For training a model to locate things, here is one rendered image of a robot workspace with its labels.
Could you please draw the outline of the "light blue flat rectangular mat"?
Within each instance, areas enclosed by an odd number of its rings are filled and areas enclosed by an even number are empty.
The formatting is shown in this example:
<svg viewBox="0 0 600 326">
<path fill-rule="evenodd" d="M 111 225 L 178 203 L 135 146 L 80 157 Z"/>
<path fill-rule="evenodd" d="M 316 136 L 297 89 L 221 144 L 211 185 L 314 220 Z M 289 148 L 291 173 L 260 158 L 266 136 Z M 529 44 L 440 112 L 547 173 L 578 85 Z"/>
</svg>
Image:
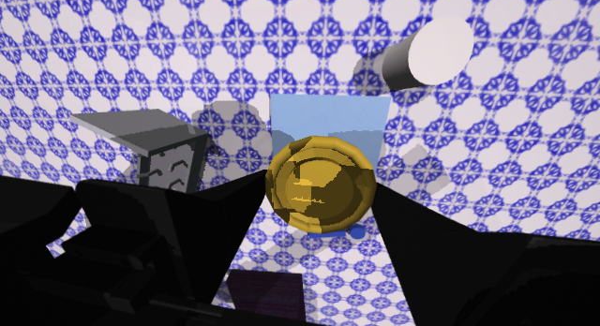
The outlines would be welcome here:
<svg viewBox="0 0 600 326">
<path fill-rule="evenodd" d="M 391 98 L 270 94 L 273 157 L 293 141 L 337 137 L 358 147 L 376 176 Z"/>
</svg>

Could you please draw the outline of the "yellow round plate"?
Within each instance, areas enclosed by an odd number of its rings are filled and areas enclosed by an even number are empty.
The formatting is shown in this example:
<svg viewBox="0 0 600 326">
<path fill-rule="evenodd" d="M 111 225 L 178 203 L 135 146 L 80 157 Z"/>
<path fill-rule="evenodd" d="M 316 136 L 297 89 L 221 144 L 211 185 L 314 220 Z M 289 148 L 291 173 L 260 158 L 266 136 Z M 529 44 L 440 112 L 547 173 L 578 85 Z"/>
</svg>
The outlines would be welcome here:
<svg viewBox="0 0 600 326">
<path fill-rule="evenodd" d="M 361 221 L 377 190 L 360 149 L 337 137 L 309 136 L 287 144 L 265 174 L 273 211 L 304 232 L 327 234 Z"/>
</svg>

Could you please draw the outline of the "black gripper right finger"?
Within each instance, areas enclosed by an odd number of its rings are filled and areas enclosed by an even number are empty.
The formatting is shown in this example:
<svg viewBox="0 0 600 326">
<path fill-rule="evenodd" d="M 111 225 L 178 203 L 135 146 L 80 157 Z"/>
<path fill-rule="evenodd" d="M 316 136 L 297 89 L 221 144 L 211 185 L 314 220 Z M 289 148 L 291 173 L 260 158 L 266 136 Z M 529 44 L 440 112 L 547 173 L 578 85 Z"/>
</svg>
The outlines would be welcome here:
<svg viewBox="0 0 600 326">
<path fill-rule="evenodd" d="M 472 230 L 379 183 L 370 209 L 415 326 L 474 326 L 526 269 L 600 275 L 600 241 Z"/>
</svg>

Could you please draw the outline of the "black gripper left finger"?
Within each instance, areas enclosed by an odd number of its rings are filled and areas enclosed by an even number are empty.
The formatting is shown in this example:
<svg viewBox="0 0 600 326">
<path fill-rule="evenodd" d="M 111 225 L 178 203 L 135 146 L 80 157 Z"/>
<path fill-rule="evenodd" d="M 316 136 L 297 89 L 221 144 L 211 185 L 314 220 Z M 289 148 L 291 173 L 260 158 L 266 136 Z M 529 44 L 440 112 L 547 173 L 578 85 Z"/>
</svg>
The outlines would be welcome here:
<svg viewBox="0 0 600 326">
<path fill-rule="evenodd" d="M 163 235 L 186 299 L 211 304 L 263 202 L 267 171 L 191 194 L 103 179 L 75 191 L 91 226 Z"/>
</svg>

